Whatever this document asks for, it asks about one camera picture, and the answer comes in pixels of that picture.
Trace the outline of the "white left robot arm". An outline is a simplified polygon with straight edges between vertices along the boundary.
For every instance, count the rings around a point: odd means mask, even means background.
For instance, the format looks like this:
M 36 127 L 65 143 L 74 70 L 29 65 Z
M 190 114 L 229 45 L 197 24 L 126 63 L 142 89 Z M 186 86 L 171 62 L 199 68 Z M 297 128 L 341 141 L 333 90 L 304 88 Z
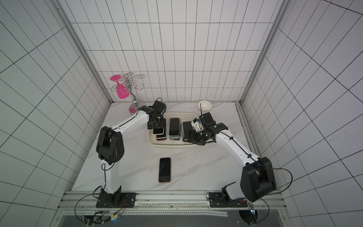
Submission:
M 152 106 L 142 106 L 127 120 L 112 126 L 101 128 L 96 145 L 96 152 L 101 160 L 105 186 L 101 188 L 97 207 L 117 207 L 124 205 L 126 194 L 122 193 L 119 180 L 119 161 L 124 156 L 123 138 L 141 126 L 149 130 L 164 128 L 164 103 L 155 101 Z

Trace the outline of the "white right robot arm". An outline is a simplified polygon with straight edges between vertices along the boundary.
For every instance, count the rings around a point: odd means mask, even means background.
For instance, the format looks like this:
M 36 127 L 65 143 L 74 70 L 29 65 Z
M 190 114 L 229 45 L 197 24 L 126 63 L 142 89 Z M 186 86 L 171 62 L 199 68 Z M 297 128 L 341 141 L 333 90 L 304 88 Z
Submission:
M 223 123 L 207 126 L 201 131 L 189 130 L 183 140 L 200 146 L 215 142 L 233 155 L 243 168 L 240 188 L 247 200 L 255 202 L 277 189 L 271 161 L 249 151 Z

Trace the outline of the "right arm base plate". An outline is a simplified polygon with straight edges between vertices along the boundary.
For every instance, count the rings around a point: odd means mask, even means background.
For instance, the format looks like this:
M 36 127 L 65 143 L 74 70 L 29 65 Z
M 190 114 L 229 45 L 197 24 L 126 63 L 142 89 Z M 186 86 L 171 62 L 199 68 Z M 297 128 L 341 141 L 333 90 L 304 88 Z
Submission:
M 247 208 L 248 202 L 244 199 L 231 199 L 228 194 L 222 192 L 207 192 L 206 199 L 211 208 Z

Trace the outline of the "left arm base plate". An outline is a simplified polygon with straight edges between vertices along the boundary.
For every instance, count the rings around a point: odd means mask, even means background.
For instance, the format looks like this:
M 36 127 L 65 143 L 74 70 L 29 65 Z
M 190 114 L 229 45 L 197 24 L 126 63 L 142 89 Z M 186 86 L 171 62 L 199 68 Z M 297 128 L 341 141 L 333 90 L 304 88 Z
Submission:
M 133 208 L 136 200 L 136 193 L 118 193 L 108 194 L 102 192 L 97 200 L 97 208 Z

